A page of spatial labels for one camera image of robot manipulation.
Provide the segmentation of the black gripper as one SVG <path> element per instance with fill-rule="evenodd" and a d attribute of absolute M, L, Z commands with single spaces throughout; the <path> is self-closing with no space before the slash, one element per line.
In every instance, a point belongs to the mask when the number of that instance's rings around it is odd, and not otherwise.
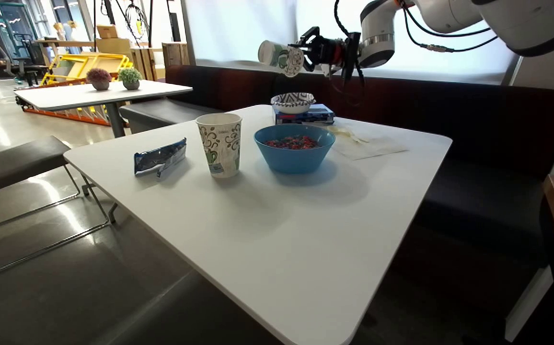
<path fill-rule="evenodd" d="M 344 38 L 327 38 L 319 27 L 311 27 L 294 42 L 294 48 L 304 54 L 307 71 L 325 67 L 328 75 L 340 73 L 344 81 L 350 81 L 361 69 L 359 40 L 359 33 L 348 33 Z"/>

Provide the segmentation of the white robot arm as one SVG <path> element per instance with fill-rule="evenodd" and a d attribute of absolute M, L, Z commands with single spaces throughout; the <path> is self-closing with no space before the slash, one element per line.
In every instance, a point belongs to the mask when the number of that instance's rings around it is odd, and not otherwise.
<path fill-rule="evenodd" d="M 386 65 L 396 56 L 396 15 L 434 37 L 461 38 L 493 31 L 518 56 L 554 52 L 554 0 L 369 0 L 359 14 L 361 29 L 350 31 L 334 19 L 342 38 L 327 38 L 311 27 L 292 44 L 304 56 L 304 67 L 327 65 L 328 73 L 363 73 Z"/>

